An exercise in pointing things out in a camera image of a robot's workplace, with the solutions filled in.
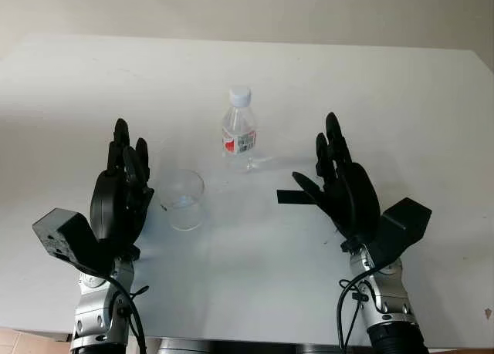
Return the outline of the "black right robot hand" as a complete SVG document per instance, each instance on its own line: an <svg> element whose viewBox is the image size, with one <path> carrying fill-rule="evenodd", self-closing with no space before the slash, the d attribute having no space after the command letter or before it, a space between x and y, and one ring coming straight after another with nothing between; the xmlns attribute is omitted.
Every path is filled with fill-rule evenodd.
<svg viewBox="0 0 494 354"><path fill-rule="evenodd" d="M381 210L366 170L352 161L333 112L327 115L326 132L316 137L316 156L316 174L323 179L323 186L295 171L293 179L344 236L342 251L355 252L374 238Z"/></svg>

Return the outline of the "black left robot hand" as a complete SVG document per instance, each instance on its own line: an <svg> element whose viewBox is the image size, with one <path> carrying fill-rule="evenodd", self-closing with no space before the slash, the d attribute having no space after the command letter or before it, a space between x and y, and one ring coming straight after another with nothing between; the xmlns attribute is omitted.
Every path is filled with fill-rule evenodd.
<svg viewBox="0 0 494 354"><path fill-rule="evenodd" d="M90 204L90 226L100 244L111 254L128 252L139 238L154 195L147 142L130 145L127 122L116 121L109 144L107 168L96 179Z"/></svg>

